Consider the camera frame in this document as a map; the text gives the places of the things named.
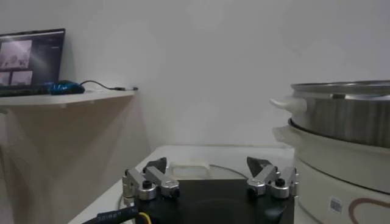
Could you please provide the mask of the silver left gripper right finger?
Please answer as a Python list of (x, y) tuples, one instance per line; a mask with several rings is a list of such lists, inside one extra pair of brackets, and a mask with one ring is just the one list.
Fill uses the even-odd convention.
[(295, 167), (280, 170), (270, 161), (254, 157), (247, 157), (247, 166), (252, 174), (247, 179), (247, 194), (251, 200), (266, 193), (281, 200), (298, 196), (299, 173)]

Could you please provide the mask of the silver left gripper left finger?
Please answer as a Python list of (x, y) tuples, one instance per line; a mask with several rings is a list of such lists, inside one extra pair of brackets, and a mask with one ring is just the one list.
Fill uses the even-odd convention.
[(149, 161), (141, 172), (136, 168), (126, 169), (122, 176), (122, 197), (124, 201), (139, 199), (151, 201), (160, 194), (165, 198), (180, 197), (180, 184), (168, 177), (166, 172), (167, 159), (162, 157)]

